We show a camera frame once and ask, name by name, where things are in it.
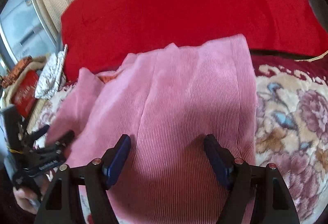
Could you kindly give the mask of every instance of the floral bedspread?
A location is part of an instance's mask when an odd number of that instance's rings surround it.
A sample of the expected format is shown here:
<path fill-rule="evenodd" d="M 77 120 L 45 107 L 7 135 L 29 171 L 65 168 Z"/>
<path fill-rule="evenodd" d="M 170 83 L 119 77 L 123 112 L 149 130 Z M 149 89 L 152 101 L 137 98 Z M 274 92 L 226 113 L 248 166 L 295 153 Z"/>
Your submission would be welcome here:
<path fill-rule="evenodd" d="M 279 65 L 277 61 L 267 65 L 253 60 L 259 100 L 256 165 L 277 164 L 301 223 L 313 224 L 328 203 L 327 79 L 295 64 L 288 67 L 284 59 L 278 61 Z M 62 88 L 45 104 L 35 130 L 52 123 L 73 87 Z M 86 222 L 92 224 L 86 197 L 81 197 L 81 204 Z"/>

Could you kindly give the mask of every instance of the pink corduroy garment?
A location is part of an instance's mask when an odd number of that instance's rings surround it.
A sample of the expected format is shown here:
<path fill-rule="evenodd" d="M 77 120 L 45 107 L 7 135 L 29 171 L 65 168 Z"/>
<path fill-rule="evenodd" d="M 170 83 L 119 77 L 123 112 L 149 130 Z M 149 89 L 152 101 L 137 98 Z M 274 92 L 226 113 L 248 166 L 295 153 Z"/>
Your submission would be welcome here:
<path fill-rule="evenodd" d="M 67 163 L 76 167 L 126 133 L 132 149 L 108 191 L 115 214 L 133 224 L 215 223 L 227 191 L 206 158 L 204 136 L 212 133 L 235 157 L 255 161 L 257 99 L 245 37 L 129 54 L 118 71 L 104 84 L 80 70 L 48 142 L 73 129 Z"/>

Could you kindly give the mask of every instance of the silver bolt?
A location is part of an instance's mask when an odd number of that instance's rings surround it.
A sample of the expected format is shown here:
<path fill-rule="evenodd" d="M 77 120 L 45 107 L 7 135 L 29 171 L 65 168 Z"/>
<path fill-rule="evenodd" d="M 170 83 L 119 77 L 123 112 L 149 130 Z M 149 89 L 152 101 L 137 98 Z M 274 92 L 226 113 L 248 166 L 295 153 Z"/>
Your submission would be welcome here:
<path fill-rule="evenodd" d="M 269 168 L 275 170 L 277 168 L 277 165 L 275 163 L 269 163 Z"/>
<path fill-rule="evenodd" d="M 93 161 L 92 161 L 92 164 L 93 165 L 98 165 L 101 163 L 101 159 L 100 158 L 95 158 Z"/>
<path fill-rule="evenodd" d="M 60 167 L 59 167 L 59 170 L 60 171 L 64 171 L 64 170 L 66 170 L 67 169 L 67 165 L 66 164 L 62 164 Z"/>
<path fill-rule="evenodd" d="M 244 163 L 244 160 L 240 157 L 237 157 L 235 158 L 235 163 L 241 165 L 242 163 Z"/>

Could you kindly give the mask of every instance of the hand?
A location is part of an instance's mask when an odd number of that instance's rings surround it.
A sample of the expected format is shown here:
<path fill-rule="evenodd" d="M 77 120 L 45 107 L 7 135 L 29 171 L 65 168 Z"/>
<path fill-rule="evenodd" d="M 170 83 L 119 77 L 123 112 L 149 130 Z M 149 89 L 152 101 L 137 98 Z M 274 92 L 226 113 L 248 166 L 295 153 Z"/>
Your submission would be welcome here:
<path fill-rule="evenodd" d="M 42 186 L 40 187 L 41 194 L 44 195 L 48 189 L 50 181 L 47 177 L 43 177 L 42 179 Z M 37 195 L 29 188 L 22 187 L 18 190 L 13 188 L 14 196 L 17 201 L 17 204 L 24 209 L 34 215 L 37 214 L 37 209 L 31 204 L 30 200 L 37 200 Z"/>

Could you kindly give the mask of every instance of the yellow rope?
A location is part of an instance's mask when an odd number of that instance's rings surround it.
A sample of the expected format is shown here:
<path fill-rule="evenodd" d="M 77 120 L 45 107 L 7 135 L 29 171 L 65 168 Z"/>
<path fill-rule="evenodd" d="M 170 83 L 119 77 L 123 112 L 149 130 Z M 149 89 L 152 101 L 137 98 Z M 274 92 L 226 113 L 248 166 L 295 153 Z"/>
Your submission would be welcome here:
<path fill-rule="evenodd" d="M 23 154 L 22 151 L 16 151 L 16 150 L 13 150 L 13 149 L 11 149 L 11 148 L 9 148 L 9 147 L 8 147 L 8 151 L 9 151 L 10 153 L 14 153 L 14 154 Z"/>
<path fill-rule="evenodd" d="M 324 56 L 326 56 L 328 54 L 328 50 L 324 53 L 321 54 L 320 56 L 314 57 L 314 58 L 309 58 L 309 59 L 296 59 L 295 61 L 308 61 L 308 62 L 312 62 L 318 59 L 322 59 Z"/>

